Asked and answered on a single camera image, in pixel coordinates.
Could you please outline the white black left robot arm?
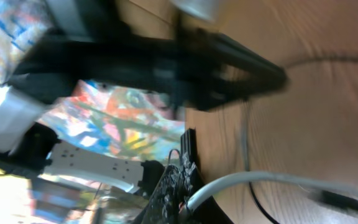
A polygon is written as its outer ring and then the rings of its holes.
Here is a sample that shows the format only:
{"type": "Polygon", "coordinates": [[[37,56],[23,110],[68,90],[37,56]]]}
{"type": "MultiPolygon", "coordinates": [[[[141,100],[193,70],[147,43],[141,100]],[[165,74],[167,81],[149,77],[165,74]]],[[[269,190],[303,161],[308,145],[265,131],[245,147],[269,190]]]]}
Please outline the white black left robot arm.
{"type": "Polygon", "coordinates": [[[38,119],[80,80],[164,93],[176,113],[208,111],[281,89],[284,70],[230,37],[190,29],[184,16],[214,17],[216,1],[174,1],[174,37],[137,35],[115,1],[46,1],[52,22],[0,84],[0,169],[33,179],[46,172],[134,193],[153,191],[163,167],[116,159],[59,140],[38,119]]]}

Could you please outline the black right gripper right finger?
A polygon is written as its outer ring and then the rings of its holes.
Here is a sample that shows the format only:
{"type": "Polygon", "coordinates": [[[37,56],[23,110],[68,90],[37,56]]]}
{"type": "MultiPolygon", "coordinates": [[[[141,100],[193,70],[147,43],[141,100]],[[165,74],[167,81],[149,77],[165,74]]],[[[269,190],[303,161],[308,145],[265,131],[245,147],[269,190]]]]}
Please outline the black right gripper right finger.
{"type": "Polygon", "coordinates": [[[188,218],[201,224],[234,224],[213,197],[205,200],[188,218]]]}

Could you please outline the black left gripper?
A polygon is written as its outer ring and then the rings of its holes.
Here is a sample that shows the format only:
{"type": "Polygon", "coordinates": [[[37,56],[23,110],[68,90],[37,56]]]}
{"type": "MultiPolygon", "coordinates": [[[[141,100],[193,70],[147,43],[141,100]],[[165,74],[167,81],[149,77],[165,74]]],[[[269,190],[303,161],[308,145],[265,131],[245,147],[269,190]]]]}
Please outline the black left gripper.
{"type": "Polygon", "coordinates": [[[164,93],[175,107],[188,103],[197,109],[275,92],[287,84],[282,67],[222,33],[210,34],[209,46],[219,63],[212,86],[206,77],[211,69],[178,50],[174,40],[52,28],[24,55],[7,83],[47,105],[72,96],[80,80],[95,80],[164,93]]]}

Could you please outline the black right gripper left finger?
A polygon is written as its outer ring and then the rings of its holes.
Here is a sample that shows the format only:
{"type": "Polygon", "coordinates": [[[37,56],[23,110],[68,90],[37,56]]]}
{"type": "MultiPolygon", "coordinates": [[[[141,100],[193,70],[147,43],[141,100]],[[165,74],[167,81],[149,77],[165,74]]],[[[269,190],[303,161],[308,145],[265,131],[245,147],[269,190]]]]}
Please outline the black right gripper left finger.
{"type": "Polygon", "coordinates": [[[175,165],[167,166],[148,204],[132,224],[198,224],[190,218],[179,218],[180,203],[184,202],[180,181],[180,169],[175,165]]]}

